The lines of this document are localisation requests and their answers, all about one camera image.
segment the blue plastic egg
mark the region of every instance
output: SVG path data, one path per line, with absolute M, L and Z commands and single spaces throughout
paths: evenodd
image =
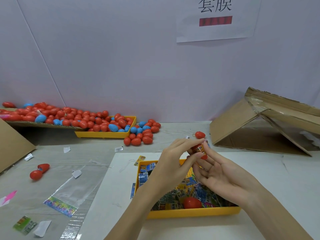
M 118 131 L 118 126 L 116 126 L 115 124 L 109 124 L 108 127 L 112 132 Z
M 43 123 L 43 122 L 45 122 L 46 119 L 47 119 L 47 117 L 45 115 L 40 114 L 35 118 L 35 122 Z
M 23 107 L 26 108 L 27 106 L 33 106 L 33 104 L 24 104 Z
M 146 122 L 145 121 L 141 121 L 141 122 L 139 122 L 139 126 L 142 128 L 144 125 L 146 124 Z
M 146 130 L 146 129 L 151 129 L 150 126 L 145 125 L 144 127 L 142 127 L 142 130 Z
M 127 125 L 125 128 L 124 128 L 124 131 L 125 132 L 128 132 L 130 130 L 130 125 Z
M 58 120 L 58 119 L 53 120 L 53 124 L 54 125 L 60 125 L 60 120 Z
M 143 129 L 142 129 L 142 128 L 138 128 L 138 129 L 137 129 L 137 134 L 142 133 L 142 132 L 143 132 Z
M 137 128 L 136 128 L 136 127 L 132 127 L 132 128 L 130 129 L 130 132 L 131 132 L 131 133 L 136 133 L 136 132 L 137 132 Z

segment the red rectangle on sign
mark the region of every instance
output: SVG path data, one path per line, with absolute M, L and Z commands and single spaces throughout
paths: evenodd
M 213 25 L 224 25 L 224 24 L 231 24 L 231 23 L 232 23 L 232 16 L 206 17 L 206 18 L 201 18 L 199 20 L 199 27 L 213 26 Z

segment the white wall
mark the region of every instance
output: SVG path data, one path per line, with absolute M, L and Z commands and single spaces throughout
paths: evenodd
M 17 0 L 0 0 L 0 104 L 64 106 Z
M 201 121 L 252 86 L 320 107 L 320 0 L 262 0 L 254 37 L 181 44 L 174 0 L 18 2 L 68 106 Z

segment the chinese characters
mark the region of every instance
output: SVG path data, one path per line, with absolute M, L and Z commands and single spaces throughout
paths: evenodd
M 216 11 L 222 12 L 226 8 L 228 10 L 231 10 L 231 0 L 217 0 L 216 6 L 214 6 L 216 0 L 201 0 L 199 4 L 201 4 L 201 7 L 199 7 L 201 12 L 212 12 L 212 8 L 216 8 Z

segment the table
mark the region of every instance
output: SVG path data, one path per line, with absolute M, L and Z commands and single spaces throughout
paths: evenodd
M 320 238 L 318 197 L 320 153 L 313 158 L 265 152 L 222 152 L 252 173 L 314 238 Z M 130 203 L 136 180 L 134 160 L 140 153 L 116 154 L 78 233 L 78 239 L 103 239 Z M 161 153 L 143 153 L 158 160 Z M 147 220 L 138 237 L 143 239 L 263 240 L 248 215 Z
M 192 136 L 196 131 L 209 136 L 209 121 L 188 123 L 162 123 L 160 132 L 154 134 L 152 145 L 139 147 L 125 147 L 123 152 L 161 152 L 176 138 Z M 12 229 L 12 226 L 23 216 L 27 215 L 37 222 L 52 220 L 44 240 L 60 239 L 66 226 L 71 226 L 70 218 L 43 204 L 56 189 L 71 177 L 71 171 L 80 169 L 84 165 L 96 166 L 90 160 L 109 165 L 114 157 L 114 149 L 123 145 L 121 139 L 78 138 L 72 130 L 22 128 L 20 133 L 37 149 L 32 153 L 34 158 L 30 161 L 21 160 L 0 175 L 0 198 L 17 190 L 16 196 L 6 206 L 0 207 L 0 232 L 3 239 L 33 239 L 34 235 L 23 236 Z M 63 153 L 63 147 L 70 146 L 71 151 Z M 218 151 L 236 151 L 234 149 L 219 148 Z M 30 172 L 37 169 L 38 164 L 49 163 L 51 168 L 38 182 L 32 182 Z M 92 192 L 87 200 L 80 206 L 73 225 L 81 226 L 81 221 L 87 214 L 98 189 Z M 68 238 L 74 236 L 69 232 Z

